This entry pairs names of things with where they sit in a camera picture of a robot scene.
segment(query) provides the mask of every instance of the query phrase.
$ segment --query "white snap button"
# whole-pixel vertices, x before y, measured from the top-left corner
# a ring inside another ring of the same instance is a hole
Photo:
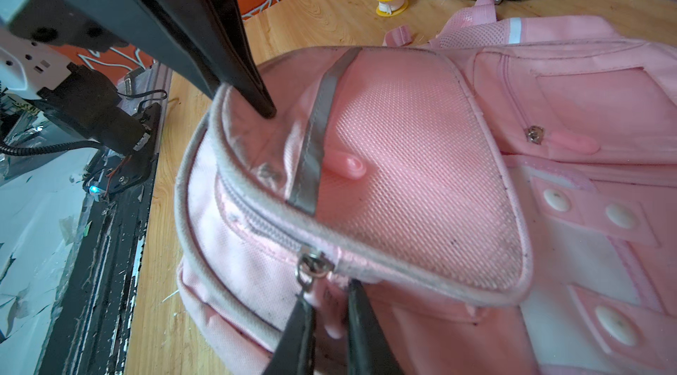
[[[617,226],[626,229],[633,229],[639,223],[631,210],[618,203],[612,203],[606,207],[606,217]]]
[[[637,345],[637,332],[625,316],[606,306],[597,306],[594,312],[600,325],[616,341],[630,347]]]
[[[543,198],[546,200],[546,203],[550,205],[554,210],[559,210],[560,212],[567,212],[571,209],[571,202],[566,195],[559,190],[554,188],[546,188],[543,190]]]

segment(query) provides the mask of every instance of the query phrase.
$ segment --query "wooden table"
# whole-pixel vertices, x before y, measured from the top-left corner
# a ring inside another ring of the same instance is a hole
[[[245,22],[256,62],[315,45],[380,45],[409,24],[414,45],[426,43],[470,0],[409,0],[400,15],[377,16],[375,0],[283,0]],[[524,0],[504,2],[498,18],[596,14],[625,36],[677,45],[677,3],[670,0]],[[178,74],[171,84],[150,224],[126,364],[127,375],[224,374],[176,291],[182,251],[173,217],[173,187],[183,151],[210,101]]]

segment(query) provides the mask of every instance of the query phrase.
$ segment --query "screw hole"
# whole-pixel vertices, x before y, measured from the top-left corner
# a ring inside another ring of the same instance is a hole
[[[101,30],[101,27],[91,27],[89,30],[87,30],[87,35],[89,37],[98,37],[102,34],[104,34],[104,31]]]
[[[39,29],[33,32],[31,37],[36,41],[48,43],[59,37],[59,32],[49,27],[40,27]]]

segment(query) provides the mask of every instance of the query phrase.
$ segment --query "robotic arm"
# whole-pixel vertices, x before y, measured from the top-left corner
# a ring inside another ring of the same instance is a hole
[[[33,100],[48,117],[121,154],[138,147],[144,128],[116,108],[114,85],[40,43],[105,51],[130,42],[209,97],[221,83],[229,83],[262,117],[275,115],[251,57],[237,0],[0,0],[0,4],[0,25],[29,39],[0,31],[3,83],[9,86],[11,80],[13,91]]]

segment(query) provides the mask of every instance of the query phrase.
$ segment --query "pink backpack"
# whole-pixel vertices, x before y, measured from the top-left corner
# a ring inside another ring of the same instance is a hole
[[[299,256],[329,268],[319,373],[346,373],[355,278],[407,374],[677,374],[677,49],[478,0],[425,49],[259,70],[277,117],[221,87],[176,186],[179,291],[234,374],[270,361]]]

